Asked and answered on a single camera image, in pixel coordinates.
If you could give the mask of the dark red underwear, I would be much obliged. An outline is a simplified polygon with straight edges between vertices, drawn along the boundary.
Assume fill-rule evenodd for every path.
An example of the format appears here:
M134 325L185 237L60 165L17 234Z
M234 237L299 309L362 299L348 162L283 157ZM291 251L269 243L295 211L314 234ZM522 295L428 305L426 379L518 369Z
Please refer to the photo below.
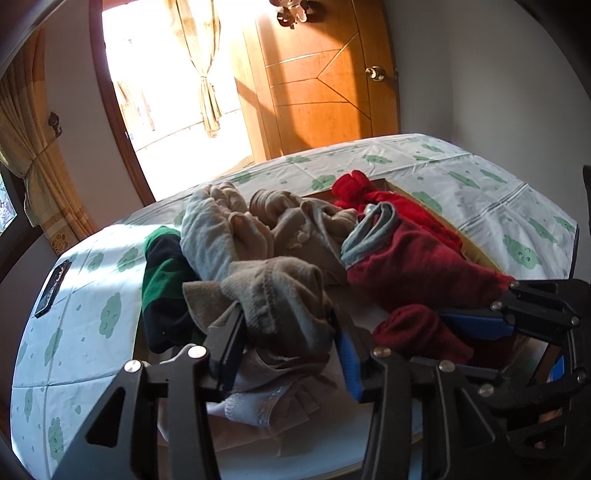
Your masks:
M349 285L388 313L373 339L404 358L467 364L474 350L437 313L483 308L513 278L462 258L431 233L403 221L385 247L346 270Z

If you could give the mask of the green and black underwear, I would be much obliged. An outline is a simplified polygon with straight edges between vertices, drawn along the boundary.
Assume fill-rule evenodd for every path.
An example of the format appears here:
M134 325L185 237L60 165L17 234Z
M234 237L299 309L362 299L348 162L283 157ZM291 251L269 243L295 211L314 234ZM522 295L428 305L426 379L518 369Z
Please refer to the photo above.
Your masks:
M205 335L192 320L183 284L198 280L180 248L180 232L160 226L145 239L141 320L150 351L201 344Z

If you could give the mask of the grey-brown underwear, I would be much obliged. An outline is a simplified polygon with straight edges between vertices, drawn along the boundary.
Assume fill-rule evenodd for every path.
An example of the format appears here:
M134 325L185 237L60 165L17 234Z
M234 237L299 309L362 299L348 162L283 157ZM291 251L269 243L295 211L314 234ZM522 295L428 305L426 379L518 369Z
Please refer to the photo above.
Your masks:
M253 346L280 357L319 356L332 348L332 304L322 272L304 260L233 262L225 279L186 282L182 291L192 320L207 334L225 326L238 304Z

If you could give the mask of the grey waistband underwear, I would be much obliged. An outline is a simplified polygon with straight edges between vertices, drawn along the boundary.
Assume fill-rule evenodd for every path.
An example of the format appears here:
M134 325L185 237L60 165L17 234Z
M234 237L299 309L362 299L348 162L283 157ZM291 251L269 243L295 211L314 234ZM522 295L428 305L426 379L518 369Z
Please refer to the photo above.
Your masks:
M385 247L400 223L401 218L393 204L367 204L356 227L342 242L342 265L349 269Z

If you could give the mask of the beige underwear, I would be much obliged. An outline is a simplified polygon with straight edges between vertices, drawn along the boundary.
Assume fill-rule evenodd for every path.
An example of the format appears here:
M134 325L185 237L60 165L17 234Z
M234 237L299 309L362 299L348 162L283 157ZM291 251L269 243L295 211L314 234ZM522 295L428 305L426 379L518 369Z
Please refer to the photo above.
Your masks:
M249 212L270 228L276 256L317 266L327 285L346 284L341 247L356 227L356 210L284 190L259 190L250 199Z

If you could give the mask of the bright red underwear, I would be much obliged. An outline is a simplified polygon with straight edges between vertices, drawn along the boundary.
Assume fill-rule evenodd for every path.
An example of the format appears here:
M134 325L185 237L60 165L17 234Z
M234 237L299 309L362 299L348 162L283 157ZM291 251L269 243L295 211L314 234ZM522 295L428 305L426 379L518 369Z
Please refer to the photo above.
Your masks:
M390 190L379 190L375 184L359 170L342 175L332 184L335 206L342 209L356 209L363 213L370 204L388 202L394 206L398 215L412 221L431 233L444 245L463 255L463 241L452 229L445 226L420 202Z

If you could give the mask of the white dotted underwear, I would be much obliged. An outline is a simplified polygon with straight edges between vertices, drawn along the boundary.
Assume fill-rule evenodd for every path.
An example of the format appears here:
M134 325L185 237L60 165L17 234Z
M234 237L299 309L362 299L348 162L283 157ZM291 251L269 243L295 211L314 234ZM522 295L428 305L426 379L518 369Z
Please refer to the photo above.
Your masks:
M207 185L190 196L181 223L180 248L197 276L221 281L236 261L273 257L270 227L249 212L230 182Z

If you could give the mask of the shallow cardboard box tray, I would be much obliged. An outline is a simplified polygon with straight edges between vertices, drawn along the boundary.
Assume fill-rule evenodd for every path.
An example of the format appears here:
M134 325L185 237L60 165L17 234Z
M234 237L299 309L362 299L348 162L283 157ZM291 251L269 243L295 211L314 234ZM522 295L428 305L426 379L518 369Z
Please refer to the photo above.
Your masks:
M208 410L219 450L307 422L335 391L329 287L351 286L387 313L374 339L404 357L465 364L475 346L442 308L484 308L511 278L465 258L461 238L411 199L362 173L339 178L335 202L284 190L245 199L230 183L194 192L180 229L144 244L141 320L157 354L200 344L242 306L245 360L228 399Z

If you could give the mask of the black smartphone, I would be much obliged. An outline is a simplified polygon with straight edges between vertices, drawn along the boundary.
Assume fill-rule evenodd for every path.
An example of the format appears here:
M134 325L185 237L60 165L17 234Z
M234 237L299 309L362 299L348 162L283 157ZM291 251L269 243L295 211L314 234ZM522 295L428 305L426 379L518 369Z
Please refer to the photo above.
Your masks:
M42 317L51 309L71 264L72 262L67 259L53 269L36 305L35 318Z

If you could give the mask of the brass door knob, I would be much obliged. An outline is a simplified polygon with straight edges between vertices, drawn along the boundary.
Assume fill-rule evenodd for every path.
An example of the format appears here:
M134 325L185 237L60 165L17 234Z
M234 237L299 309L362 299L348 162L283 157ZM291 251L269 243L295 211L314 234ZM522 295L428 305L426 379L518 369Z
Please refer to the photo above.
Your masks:
M379 65L367 67L365 70L367 78L374 82L382 82L386 78L386 72Z

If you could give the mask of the orange wooden door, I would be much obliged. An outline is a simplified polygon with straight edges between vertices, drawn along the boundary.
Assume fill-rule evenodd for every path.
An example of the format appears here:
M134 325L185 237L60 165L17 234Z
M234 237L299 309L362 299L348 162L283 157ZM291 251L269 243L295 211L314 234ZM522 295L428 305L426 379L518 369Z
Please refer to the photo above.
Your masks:
M232 66L253 159L401 131L398 71L382 1L315 1L318 13L281 27L252 1L232 28ZM382 82L367 67L386 72Z

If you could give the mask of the double happiness door ornament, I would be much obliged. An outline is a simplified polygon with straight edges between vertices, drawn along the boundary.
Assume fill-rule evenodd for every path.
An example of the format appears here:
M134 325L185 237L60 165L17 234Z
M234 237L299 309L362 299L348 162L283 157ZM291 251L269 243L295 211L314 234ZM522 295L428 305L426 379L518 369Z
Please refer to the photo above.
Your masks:
M312 20L318 13L315 1L307 0L270 0L276 9L276 21L281 27L294 29L297 24Z

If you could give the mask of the balcony curtain tied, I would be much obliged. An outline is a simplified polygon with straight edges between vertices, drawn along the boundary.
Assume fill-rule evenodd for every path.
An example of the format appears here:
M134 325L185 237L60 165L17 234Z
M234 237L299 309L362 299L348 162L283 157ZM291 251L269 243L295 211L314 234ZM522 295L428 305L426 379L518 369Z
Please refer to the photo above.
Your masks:
M218 105L209 72L221 45L221 22L214 1L165 1L170 26L198 76L199 107L204 130L214 138L221 128Z

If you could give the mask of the window with dark frame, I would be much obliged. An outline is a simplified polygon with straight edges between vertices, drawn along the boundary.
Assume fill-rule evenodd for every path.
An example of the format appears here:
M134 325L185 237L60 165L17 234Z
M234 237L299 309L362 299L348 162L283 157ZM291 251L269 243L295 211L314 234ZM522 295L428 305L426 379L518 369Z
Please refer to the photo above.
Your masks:
M1 280L42 235L24 212L25 186L1 165Z

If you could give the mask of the wall curtain hook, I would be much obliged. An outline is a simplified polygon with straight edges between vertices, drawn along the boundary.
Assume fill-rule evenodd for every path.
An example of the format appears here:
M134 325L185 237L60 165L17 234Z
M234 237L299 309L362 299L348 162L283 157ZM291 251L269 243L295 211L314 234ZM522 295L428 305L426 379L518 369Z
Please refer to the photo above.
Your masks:
M59 138L62 134L62 127L60 124L59 116L53 111L50 112L50 115L48 117L48 125L53 130L54 136L56 138Z

